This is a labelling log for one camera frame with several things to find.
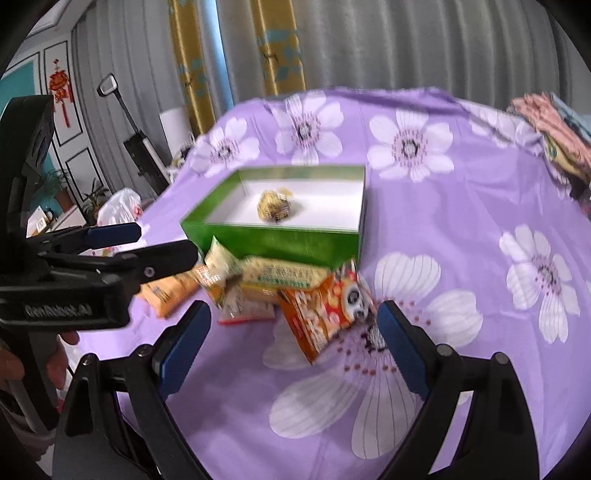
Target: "yellow curtain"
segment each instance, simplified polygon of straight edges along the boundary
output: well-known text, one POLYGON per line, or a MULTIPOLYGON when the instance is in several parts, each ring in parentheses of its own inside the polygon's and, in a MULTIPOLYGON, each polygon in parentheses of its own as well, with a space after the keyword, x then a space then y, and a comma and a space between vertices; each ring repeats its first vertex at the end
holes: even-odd
POLYGON ((174 54, 185 90, 187 113, 193 133, 199 135, 212 127, 215 115, 207 86, 197 12, 190 0, 168 0, 168 7, 174 54))
POLYGON ((251 0, 267 95, 306 89, 291 0, 251 0))

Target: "potted plant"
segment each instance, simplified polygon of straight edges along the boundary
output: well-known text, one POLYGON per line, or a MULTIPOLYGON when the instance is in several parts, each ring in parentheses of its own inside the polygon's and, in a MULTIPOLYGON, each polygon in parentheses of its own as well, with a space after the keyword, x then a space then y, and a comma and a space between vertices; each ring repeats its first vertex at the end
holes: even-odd
POLYGON ((93 222, 89 221, 89 223, 96 224, 99 210, 107 201, 108 193, 109 189, 99 185, 97 179, 92 181, 92 192, 85 195, 84 202, 82 203, 82 209, 87 220, 93 220, 93 222))
POLYGON ((67 212, 74 206, 70 192, 68 192, 69 175, 63 170, 50 170, 41 177, 41 186, 36 194, 51 199, 55 198, 60 208, 67 212))

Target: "gray curtain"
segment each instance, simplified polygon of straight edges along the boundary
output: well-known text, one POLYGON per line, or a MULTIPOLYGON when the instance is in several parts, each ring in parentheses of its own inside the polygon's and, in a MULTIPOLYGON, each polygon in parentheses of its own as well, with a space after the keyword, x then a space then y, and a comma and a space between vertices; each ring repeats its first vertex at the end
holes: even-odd
POLYGON ((119 103, 113 95, 100 98, 96 87, 107 74, 115 75, 133 119, 168 164, 158 115, 184 100, 166 1, 97 0, 75 26, 72 47, 86 128, 109 188, 130 187, 142 198, 155 196, 123 146, 133 130, 119 103))
MULTIPOLYGON (((233 99, 263 96, 249 2, 216 1, 233 99)), ((439 86, 500 109, 554 91, 591 111, 591 74, 535 0, 292 2, 308 89, 439 86)))

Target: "purple bedsheet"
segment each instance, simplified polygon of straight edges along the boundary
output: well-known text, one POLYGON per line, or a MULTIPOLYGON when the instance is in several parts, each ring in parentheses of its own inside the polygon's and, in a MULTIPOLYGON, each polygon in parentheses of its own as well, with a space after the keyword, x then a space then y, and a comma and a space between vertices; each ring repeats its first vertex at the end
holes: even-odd
MULTIPOLYGON (((366 161, 364 277, 434 341, 465 355, 509 355, 545 475, 591 410, 591 224, 553 182, 543 150, 524 121, 437 89, 252 100, 199 138, 141 218, 142 243, 184 237, 179 221, 240 166, 366 161)), ((163 321, 134 300, 127 328, 84 333, 82 349, 127 355, 188 304, 163 321)), ((211 332, 168 400, 212 477, 377 478, 420 408, 389 352, 369 353, 357 326, 312 367, 283 319, 222 327, 212 312, 211 332)), ((369 339, 381 341, 374 330, 369 339)), ((434 469, 453 456, 469 397, 434 469)))

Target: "chinese knot ornament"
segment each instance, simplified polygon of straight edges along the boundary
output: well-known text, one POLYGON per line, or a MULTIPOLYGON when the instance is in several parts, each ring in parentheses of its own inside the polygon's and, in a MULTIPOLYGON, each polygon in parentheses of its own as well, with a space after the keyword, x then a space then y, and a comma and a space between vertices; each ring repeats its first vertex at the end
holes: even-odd
POLYGON ((72 94, 72 83, 66 71, 60 68, 60 61, 55 59, 53 63, 56 65, 56 71, 49 77, 48 88, 53 95, 53 111, 56 111, 56 104, 61 104, 61 111, 64 116, 64 123, 66 127, 70 128, 70 119, 68 118, 68 112, 66 111, 65 101, 69 100, 70 103, 74 103, 74 95, 72 94))

